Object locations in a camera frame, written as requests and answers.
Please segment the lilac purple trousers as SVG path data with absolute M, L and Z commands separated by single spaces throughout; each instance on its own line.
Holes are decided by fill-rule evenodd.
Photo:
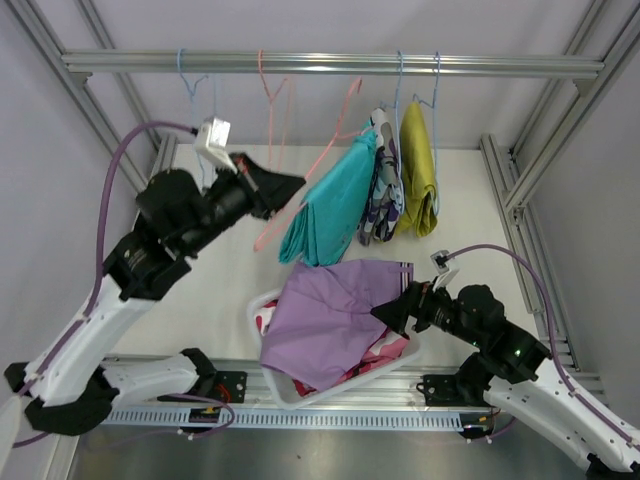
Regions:
M 281 292 L 251 313 L 260 365 L 282 374 L 301 399 L 397 362 L 409 336 L 394 333 L 370 310 L 396 299 L 413 273 L 411 263 L 379 259 L 297 264 Z

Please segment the light blue wire hanger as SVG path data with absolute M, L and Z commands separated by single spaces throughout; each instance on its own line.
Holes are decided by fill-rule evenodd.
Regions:
M 184 68 L 185 48 L 180 48 L 176 54 L 176 71 L 186 90 L 186 98 L 189 105 L 190 120 L 194 126 L 199 126 L 203 120 L 217 113 L 217 86 L 216 78 L 212 74 L 187 73 Z M 202 93 L 204 87 L 210 84 L 212 88 L 211 99 L 207 100 Z

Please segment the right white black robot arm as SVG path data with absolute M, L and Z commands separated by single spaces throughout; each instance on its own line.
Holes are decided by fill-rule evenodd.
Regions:
M 423 376 L 417 389 L 426 404 L 500 409 L 561 449 L 587 478 L 638 478 L 638 429 L 579 389 L 543 342 L 506 318 L 488 286 L 451 297 L 413 282 L 371 313 L 396 333 L 414 319 L 417 333 L 436 327 L 474 347 L 455 374 Z

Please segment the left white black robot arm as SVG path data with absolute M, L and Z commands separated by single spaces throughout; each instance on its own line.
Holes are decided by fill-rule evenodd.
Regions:
M 244 153 L 230 159 L 233 166 L 220 169 L 205 189 L 184 169 L 156 174 L 136 198 L 133 230 L 99 267 L 97 289 L 76 318 L 40 358 L 5 369 L 12 391 L 30 400 L 24 415 L 34 430 L 78 436 L 125 405 L 184 394 L 215 398 L 219 372 L 196 347 L 132 367 L 102 361 L 209 243 L 246 215 L 271 219 L 306 183 L 266 170 Z

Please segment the pink wire hanger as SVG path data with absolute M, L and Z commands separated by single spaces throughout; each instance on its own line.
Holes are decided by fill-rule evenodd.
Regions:
M 282 78 L 281 82 L 275 90 L 271 90 L 264 71 L 264 50 L 260 49 L 257 54 L 258 73 L 263 86 L 264 93 L 268 101 L 268 130 L 267 130 L 267 166 L 281 168 L 284 158 L 284 147 L 286 144 L 289 120 L 291 118 L 291 107 L 295 90 L 294 79 L 287 75 Z M 275 127 L 275 105 L 280 93 L 286 90 L 286 104 L 281 129 L 280 143 L 278 147 L 277 162 L 274 162 L 274 127 Z

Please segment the teal trousers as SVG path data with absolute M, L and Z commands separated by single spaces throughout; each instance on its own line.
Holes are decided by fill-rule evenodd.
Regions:
M 341 260 L 368 199 L 375 155 L 376 134 L 368 128 L 303 197 L 280 244 L 280 263 L 317 267 Z

